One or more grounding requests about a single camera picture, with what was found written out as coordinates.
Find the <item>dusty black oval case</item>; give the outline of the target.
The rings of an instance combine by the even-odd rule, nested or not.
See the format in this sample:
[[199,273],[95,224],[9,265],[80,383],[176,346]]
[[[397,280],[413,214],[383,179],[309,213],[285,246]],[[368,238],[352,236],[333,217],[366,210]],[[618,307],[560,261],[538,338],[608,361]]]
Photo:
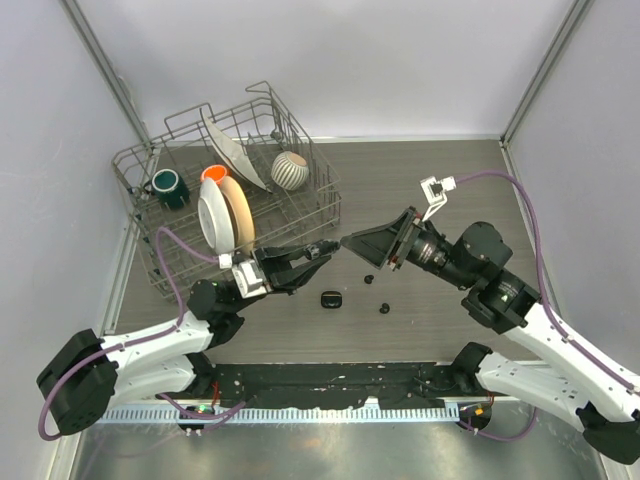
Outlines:
[[331,256],[341,247],[336,240],[319,240],[304,247],[304,256],[308,260],[316,260],[324,256]]

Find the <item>glossy black charging case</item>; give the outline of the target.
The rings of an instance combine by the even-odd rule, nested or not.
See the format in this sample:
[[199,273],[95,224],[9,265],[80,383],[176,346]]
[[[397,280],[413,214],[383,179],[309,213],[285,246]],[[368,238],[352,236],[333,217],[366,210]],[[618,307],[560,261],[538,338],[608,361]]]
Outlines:
[[321,294],[320,304],[325,309],[339,309],[343,304],[343,296],[338,291],[325,291]]

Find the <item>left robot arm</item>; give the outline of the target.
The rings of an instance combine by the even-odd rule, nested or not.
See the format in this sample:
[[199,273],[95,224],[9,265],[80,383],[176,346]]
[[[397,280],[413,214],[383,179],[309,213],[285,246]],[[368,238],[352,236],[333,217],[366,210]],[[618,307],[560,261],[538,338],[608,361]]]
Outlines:
[[179,300],[176,319],[134,332],[74,334],[41,371],[44,404],[38,433],[46,441],[96,423],[108,410],[138,399],[186,393],[205,397],[215,369],[206,351],[229,342],[244,324],[241,311],[269,295],[294,294],[338,251],[334,240],[260,247],[250,254],[207,256],[229,280],[198,280]]

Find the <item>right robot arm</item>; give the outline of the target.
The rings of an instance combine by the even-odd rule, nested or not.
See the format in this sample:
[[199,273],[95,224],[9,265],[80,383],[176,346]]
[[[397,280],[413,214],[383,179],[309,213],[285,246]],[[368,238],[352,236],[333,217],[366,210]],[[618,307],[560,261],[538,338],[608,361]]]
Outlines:
[[506,269],[513,252],[491,224],[475,222],[450,243],[409,207],[396,220],[347,235],[341,244],[376,268],[396,270],[409,262],[465,292],[461,305],[473,320],[554,370],[518,367],[470,342],[451,371],[457,391],[472,395],[484,388],[517,397],[573,426],[609,459],[624,465],[638,460],[638,375],[587,341],[540,292]]

